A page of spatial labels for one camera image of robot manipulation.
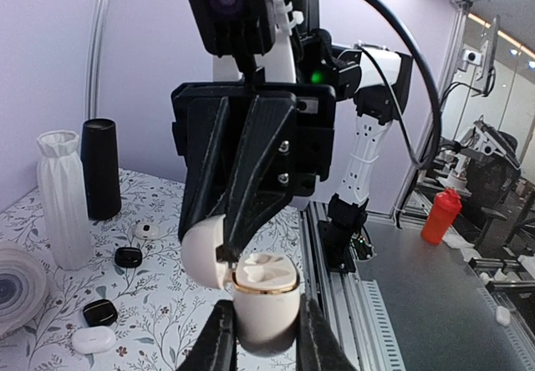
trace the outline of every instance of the white vase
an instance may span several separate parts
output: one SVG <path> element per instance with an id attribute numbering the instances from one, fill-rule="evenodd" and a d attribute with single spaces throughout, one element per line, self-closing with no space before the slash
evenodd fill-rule
<path id="1" fill-rule="evenodd" d="M 89 264 L 94 249 L 89 235 L 84 172 L 73 131 L 52 131 L 37 138 L 41 158 L 38 185 L 53 259 L 64 270 Z"/>

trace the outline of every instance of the table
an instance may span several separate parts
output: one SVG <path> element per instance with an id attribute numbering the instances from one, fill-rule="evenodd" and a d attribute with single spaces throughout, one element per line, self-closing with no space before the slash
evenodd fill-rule
<path id="1" fill-rule="evenodd" d="M 421 226 L 366 226 L 376 256 L 359 275 L 379 283 L 407 370 L 526 369 L 458 250 L 426 243 Z"/>
<path id="2" fill-rule="evenodd" d="M 0 338 L 1 370 L 172 371 L 190 352 L 212 306 L 230 298 L 229 292 L 196 285 L 181 266 L 177 232 L 184 185 L 130 170 L 120 172 L 120 185 L 122 210 L 111 220 L 91 222 L 95 257 L 77 272 L 54 264 L 38 191 L 0 214 L 0 241 L 15 241 L 41 260 L 50 290 L 34 320 Z M 134 238 L 139 221 L 159 225 L 162 239 Z M 120 246 L 139 247 L 143 264 L 134 270 L 117 267 L 113 256 Z M 258 231 L 247 251 L 284 252 L 301 272 L 298 211 L 282 210 Z M 85 326 L 81 308 L 101 298 L 119 311 L 112 326 L 117 344 L 108 353 L 80 355 L 70 337 Z M 294 370 L 295 351 L 255 358 L 238 346 L 238 368 Z"/>

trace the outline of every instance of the camera lens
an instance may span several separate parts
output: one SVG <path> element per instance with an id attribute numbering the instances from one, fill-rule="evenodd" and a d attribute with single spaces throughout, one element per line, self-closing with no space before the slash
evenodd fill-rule
<path id="1" fill-rule="evenodd" d="M 210 8 L 223 16 L 238 16 L 243 13 L 243 0 L 210 0 Z"/>

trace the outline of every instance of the gold trim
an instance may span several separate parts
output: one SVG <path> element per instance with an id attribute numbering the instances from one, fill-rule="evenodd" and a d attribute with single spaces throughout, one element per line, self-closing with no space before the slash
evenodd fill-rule
<path id="1" fill-rule="evenodd" d="M 299 278 L 300 278 L 300 276 L 299 276 L 298 270 L 296 269 L 295 271 L 296 271 L 298 276 L 297 276 L 293 286 L 284 287 L 282 289 L 260 290 L 260 289 L 254 289 L 252 287 L 244 287 L 244 286 L 238 284 L 238 282 L 236 280 L 236 273 L 235 272 L 232 273 L 232 284 L 234 285 L 234 288 L 236 288 L 236 290 L 238 290 L 241 293 L 246 293 L 246 294 L 258 294 L 258 295 L 269 294 L 269 295 L 275 295 L 275 294 L 288 293 L 288 292 L 294 291 L 295 289 L 297 289 L 299 287 Z"/>

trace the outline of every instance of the green led light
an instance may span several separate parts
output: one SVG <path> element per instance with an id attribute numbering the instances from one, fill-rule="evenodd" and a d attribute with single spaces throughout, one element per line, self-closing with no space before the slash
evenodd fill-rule
<path id="1" fill-rule="evenodd" d="M 316 70 L 314 73 L 312 73 L 312 77 L 310 78 L 310 81 L 312 84 L 321 84 L 325 80 L 324 74 L 320 71 Z"/>

